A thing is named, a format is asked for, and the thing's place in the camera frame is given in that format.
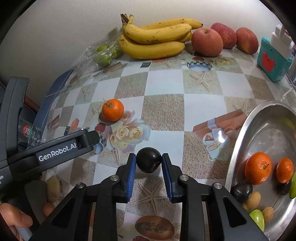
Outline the person's left hand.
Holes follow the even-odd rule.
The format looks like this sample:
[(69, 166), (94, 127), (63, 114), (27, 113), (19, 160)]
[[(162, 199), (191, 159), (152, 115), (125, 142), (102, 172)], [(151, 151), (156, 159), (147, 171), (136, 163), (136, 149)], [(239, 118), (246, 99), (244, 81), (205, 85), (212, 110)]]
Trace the person's left hand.
[[(49, 202), (44, 204), (42, 210), (47, 217), (55, 209), (54, 202), (58, 200), (60, 195), (60, 181), (56, 176), (52, 176), (46, 181), (46, 184)], [(1, 203), (1, 215), (17, 240), (23, 240), (23, 237), (16, 229), (17, 227), (29, 228), (33, 225), (33, 219), (29, 215), (10, 203)]]

